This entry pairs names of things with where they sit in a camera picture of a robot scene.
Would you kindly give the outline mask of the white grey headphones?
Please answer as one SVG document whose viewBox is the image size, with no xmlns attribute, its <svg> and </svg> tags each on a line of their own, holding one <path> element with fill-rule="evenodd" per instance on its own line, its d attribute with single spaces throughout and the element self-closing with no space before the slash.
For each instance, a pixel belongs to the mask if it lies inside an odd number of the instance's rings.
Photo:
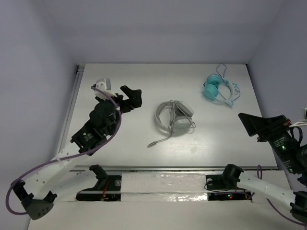
<svg viewBox="0 0 307 230">
<path fill-rule="evenodd" d="M 165 109 L 169 110 L 169 122 L 167 125 L 164 125 L 160 119 L 160 114 Z M 193 109 L 185 102 L 170 100 L 158 105 L 154 118 L 155 123 L 161 130 L 174 133 L 195 128 L 196 124 L 192 120 L 193 115 Z"/>
</svg>

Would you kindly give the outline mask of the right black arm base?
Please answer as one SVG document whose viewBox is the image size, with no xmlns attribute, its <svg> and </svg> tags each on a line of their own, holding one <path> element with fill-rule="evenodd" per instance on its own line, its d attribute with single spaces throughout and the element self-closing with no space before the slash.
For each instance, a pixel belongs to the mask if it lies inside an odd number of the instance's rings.
<svg viewBox="0 0 307 230">
<path fill-rule="evenodd" d="M 208 192 L 209 201 L 251 201 L 251 192 L 238 188 L 239 177 L 244 170 L 234 164 L 226 165 L 221 174 L 206 176 L 204 189 Z"/>
</svg>

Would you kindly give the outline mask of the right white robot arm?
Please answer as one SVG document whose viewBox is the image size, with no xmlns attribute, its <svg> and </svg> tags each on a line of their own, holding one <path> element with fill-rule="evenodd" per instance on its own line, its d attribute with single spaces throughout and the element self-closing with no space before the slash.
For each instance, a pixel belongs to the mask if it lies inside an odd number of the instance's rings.
<svg viewBox="0 0 307 230">
<path fill-rule="evenodd" d="M 303 130 L 307 121 L 292 123 L 284 115 L 275 117 L 259 117 L 246 113 L 238 115 L 249 136 L 257 136 L 258 142 L 267 142 L 283 164 L 285 175 L 299 175 L 298 181 L 307 184 L 307 147 L 302 145 Z M 290 221 L 297 225 L 307 225 L 307 193 L 283 189 L 261 178 L 260 166 L 257 176 L 234 164 L 226 165 L 221 181 L 226 188 L 249 190 L 253 195 L 265 198 L 273 207 L 279 205 L 287 210 L 292 218 Z"/>
</svg>

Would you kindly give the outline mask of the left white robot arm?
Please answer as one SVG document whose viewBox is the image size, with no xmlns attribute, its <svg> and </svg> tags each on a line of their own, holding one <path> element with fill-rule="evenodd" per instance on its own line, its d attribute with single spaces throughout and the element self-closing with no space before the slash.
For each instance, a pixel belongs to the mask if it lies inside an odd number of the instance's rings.
<svg viewBox="0 0 307 230">
<path fill-rule="evenodd" d="M 28 215 L 31 220 L 44 217 L 71 191 L 79 192 L 82 181 L 91 174 L 90 184 L 95 189 L 108 189 L 108 175 L 99 165 L 91 165 L 86 172 L 75 175 L 71 183 L 64 176 L 116 136 L 122 115 L 141 107 L 142 91 L 124 85 L 120 87 L 123 94 L 113 93 L 100 82 L 91 89 L 98 104 L 89 113 L 89 120 L 55 157 L 28 170 L 11 183 L 5 205 L 12 214 Z"/>
</svg>

